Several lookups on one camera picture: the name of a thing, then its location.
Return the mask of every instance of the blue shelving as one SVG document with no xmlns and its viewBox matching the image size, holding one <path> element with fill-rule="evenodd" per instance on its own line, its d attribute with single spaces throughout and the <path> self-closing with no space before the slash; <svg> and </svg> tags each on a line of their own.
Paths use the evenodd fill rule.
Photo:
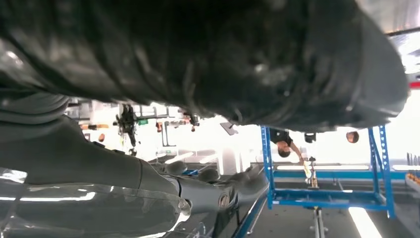
<svg viewBox="0 0 420 238">
<path fill-rule="evenodd" d="M 392 178 L 403 177 L 403 173 L 391 173 L 386 144 L 385 126 L 379 126 L 380 145 L 379 151 L 376 147 L 373 129 L 369 128 L 370 142 L 370 171 L 334 171 L 318 172 L 318 178 L 342 178 L 349 179 L 373 179 L 374 189 L 368 191 L 346 191 L 346 190 L 309 190 L 309 189 L 279 189 L 275 188 L 274 177 L 284 177 L 286 174 L 294 175 L 297 178 L 298 172 L 274 171 L 270 149 L 270 135 L 268 127 L 261 127 L 262 153 L 264 158 L 264 169 L 270 183 L 270 192 L 267 194 L 268 208 L 272 205 L 294 205 L 303 207 L 327 207 L 327 208 L 349 208 L 362 207 L 367 210 L 386 210 L 390 218 L 395 218 L 394 198 L 392 195 Z M 385 197 L 379 190 L 379 180 L 382 179 L 385 187 Z"/>
</svg>

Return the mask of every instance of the clear plastic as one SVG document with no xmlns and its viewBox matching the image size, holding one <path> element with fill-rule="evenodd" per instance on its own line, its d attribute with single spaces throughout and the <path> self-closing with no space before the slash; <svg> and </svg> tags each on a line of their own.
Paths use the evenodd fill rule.
<svg viewBox="0 0 420 238">
<path fill-rule="evenodd" d="M 184 199 L 99 184 L 27 185 L 0 168 L 1 237 L 155 238 L 188 220 Z"/>
</svg>

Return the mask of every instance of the orange object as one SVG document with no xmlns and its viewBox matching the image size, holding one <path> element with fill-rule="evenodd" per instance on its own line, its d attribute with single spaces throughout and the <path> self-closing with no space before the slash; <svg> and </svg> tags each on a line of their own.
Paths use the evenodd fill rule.
<svg viewBox="0 0 420 238">
<path fill-rule="evenodd" d="M 109 125 L 107 124 L 82 124 L 80 125 L 80 128 L 82 128 L 82 130 L 97 130 L 97 129 L 108 129 Z"/>
</svg>

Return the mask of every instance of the person's arm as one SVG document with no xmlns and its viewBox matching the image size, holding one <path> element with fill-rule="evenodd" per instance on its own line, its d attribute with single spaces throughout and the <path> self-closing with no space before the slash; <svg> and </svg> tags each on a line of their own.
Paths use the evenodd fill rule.
<svg viewBox="0 0 420 238">
<path fill-rule="evenodd" d="M 299 156 L 299 160 L 301 160 L 302 159 L 302 153 L 293 141 L 292 141 L 292 143 L 290 143 L 290 148 Z"/>
</svg>

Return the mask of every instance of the black shirt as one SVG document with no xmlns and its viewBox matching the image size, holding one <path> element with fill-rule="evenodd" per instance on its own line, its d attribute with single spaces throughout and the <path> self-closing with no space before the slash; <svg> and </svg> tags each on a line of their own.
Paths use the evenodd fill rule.
<svg viewBox="0 0 420 238">
<path fill-rule="evenodd" d="M 288 146 L 293 142 L 292 138 L 289 136 L 289 132 L 285 130 L 273 129 L 270 128 L 270 140 L 277 144 L 277 142 L 284 141 Z"/>
</svg>

